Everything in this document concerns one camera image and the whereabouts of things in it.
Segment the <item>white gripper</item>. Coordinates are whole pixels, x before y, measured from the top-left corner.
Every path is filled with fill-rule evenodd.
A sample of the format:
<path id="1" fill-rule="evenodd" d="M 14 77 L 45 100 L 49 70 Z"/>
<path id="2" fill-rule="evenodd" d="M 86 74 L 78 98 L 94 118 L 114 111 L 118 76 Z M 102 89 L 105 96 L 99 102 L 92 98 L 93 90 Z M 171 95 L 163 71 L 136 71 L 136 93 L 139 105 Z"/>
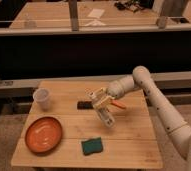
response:
<path id="1" fill-rule="evenodd" d="M 88 94 L 94 109 L 105 108 L 112 103 L 114 98 L 107 93 L 106 88 L 100 88 Z"/>

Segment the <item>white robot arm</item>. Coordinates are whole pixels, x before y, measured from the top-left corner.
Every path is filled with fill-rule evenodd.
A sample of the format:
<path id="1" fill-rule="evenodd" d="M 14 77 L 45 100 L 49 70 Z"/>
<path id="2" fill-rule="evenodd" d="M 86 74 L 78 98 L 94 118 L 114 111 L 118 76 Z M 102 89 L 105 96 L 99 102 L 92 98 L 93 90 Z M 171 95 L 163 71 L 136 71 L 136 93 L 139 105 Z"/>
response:
<path id="1" fill-rule="evenodd" d="M 191 171 L 191 125 L 160 91 L 146 67 L 135 67 L 131 75 L 90 92 L 89 98 L 100 119 L 107 127 L 111 127 L 115 120 L 107 106 L 139 89 L 146 93 L 172 144 L 186 160 L 185 171 Z"/>

